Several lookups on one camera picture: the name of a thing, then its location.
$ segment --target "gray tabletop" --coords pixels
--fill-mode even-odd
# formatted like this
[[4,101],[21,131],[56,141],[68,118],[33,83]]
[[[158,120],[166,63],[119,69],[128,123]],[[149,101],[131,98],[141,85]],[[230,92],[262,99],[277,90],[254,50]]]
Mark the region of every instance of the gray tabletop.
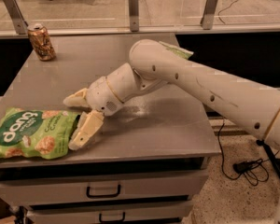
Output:
[[[85,35],[51,39],[57,58],[41,62],[33,51],[0,102],[8,107],[63,109],[69,94],[128,62],[130,47],[149,38],[177,44],[173,34]],[[201,102],[174,85],[136,97],[105,119],[97,142],[57,160],[0,159],[2,167],[212,156],[219,146]]]

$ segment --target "black handle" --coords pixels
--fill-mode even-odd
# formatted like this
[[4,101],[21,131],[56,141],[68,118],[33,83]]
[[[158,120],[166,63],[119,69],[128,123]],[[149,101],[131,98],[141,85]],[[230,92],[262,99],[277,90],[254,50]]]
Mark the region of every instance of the black handle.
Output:
[[106,194],[106,195],[90,195],[91,187],[87,187],[86,189],[86,196],[88,198],[115,198],[120,195],[121,185],[118,184],[118,190],[116,193],[113,194]]
[[100,223],[105,223],[105,224],[109,224],[109,223],[122,223],[125,219],[125,212],[122,213],[122,219],[120,220],[103,220],[102,219],[102,214],[100,213],[100,216],[99,216],[99,221]]

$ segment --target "can lid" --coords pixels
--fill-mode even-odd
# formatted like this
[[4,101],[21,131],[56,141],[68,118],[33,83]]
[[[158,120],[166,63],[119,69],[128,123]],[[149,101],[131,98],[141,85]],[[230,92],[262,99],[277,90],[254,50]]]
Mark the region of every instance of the can lid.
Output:
[[34,23],[32,25],[29,25],[27,28],[28,30],[30,31],[37,31],[37,30],[40,30],[44,27],[44,25],[40,22],[37,22],[37,23]]

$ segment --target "glass partition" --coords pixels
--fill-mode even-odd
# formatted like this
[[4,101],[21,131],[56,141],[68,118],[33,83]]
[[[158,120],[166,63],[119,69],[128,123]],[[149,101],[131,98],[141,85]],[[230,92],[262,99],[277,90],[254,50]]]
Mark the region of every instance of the glass partition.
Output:
[[[25,20],[48,29],[129,29],[129,0],[16,0]],[[163,28],[201,26],[207,0],[139,0],[139,26]],[[218,0],[214,26],[280,23],[280,0]],[[0,0],[0,30],[13,30]]]

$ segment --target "green snack bag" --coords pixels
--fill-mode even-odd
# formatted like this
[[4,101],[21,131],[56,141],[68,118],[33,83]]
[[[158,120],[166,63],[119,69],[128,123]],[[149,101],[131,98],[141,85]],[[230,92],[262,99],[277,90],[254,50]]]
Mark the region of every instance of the green snack bag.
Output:
[[0,158],[64,156],[78,117],[71,111],[10,108],[0,121]]

